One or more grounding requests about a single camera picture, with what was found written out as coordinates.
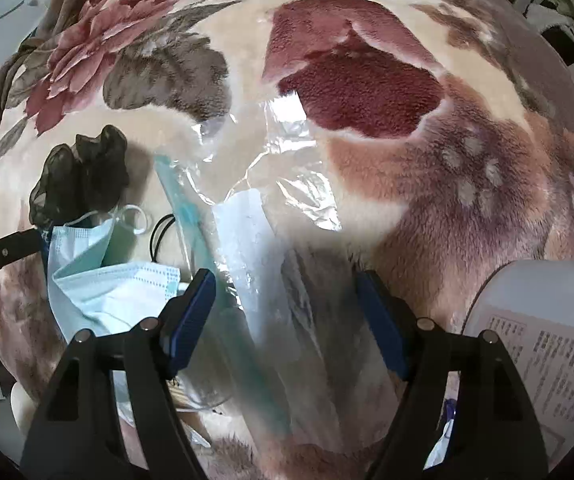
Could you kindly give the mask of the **teal surgical face mask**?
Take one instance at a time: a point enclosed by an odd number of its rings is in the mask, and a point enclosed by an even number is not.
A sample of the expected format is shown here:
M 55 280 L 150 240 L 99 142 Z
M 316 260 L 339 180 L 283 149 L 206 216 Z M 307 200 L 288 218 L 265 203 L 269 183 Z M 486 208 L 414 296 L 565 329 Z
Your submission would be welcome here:
M 126 332 L 158 316 L 179 293 L 179 268 L 121 254 L 148 229 L 147 214 L 136 205 L 89 211 L 52 229 L 47 293 L 64 339 L 84 328 L 97 336 Z

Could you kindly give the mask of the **black mesh scrunchie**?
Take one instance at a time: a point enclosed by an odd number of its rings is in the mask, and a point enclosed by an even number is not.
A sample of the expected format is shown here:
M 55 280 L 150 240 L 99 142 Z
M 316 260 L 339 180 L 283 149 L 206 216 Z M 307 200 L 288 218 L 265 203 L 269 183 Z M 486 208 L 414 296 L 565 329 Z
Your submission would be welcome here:
M 116 207 L 130 183 L 126 151 L 126 137 L 112 125 L 95 138 L 79 134 L 73 145 L 55 146 L 30 194 L 31 224 L 47 230 Z

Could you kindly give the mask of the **clear plastic mask bag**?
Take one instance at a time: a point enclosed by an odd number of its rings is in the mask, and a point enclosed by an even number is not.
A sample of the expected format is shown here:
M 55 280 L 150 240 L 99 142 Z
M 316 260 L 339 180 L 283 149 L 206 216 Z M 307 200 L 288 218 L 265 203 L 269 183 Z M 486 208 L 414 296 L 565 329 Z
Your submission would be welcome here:
M 349 223 L 290 92 L 180 128 L 155 158 L 252 437 L 351 453 L 398 401 L 354 287 Z

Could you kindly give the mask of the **white plastic bottle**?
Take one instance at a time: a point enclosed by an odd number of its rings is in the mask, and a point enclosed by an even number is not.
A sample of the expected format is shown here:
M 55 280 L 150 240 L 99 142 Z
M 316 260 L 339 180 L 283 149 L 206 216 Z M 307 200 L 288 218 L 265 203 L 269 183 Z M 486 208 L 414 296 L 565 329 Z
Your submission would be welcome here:
M 464 334 L 496 332 L 534 407 L 549 466 L 574 448 L 574 260 L 522 260 L 493 274 Z

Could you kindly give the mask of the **cotton swab pack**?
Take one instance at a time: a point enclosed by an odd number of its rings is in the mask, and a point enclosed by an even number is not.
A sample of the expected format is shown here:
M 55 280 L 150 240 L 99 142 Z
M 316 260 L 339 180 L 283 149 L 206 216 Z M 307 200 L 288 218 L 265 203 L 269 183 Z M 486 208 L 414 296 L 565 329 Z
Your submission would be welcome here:
M 167 382 L 170 396 L 177 411 L 206 411 L 217 408 L 231 398 L 231 394 L 209 385 L 196 385 L 174 378 Z

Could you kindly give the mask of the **floral plush blanket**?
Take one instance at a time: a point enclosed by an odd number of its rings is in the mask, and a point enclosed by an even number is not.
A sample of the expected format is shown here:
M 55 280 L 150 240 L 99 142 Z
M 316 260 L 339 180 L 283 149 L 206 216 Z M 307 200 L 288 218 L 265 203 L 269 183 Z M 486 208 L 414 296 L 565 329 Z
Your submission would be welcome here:
M 112 125 L 116 206 L 170 209 L 153 159 L 187 125 L 296 93 L 354 267 L 447 330 L 515 260 L 574 260 L 574 81 L 505 0 L 52 0 L 0 74 L 0 236 L 55 146 Z M 351 453 L 198 422 L 212 479 L 354 479 Z

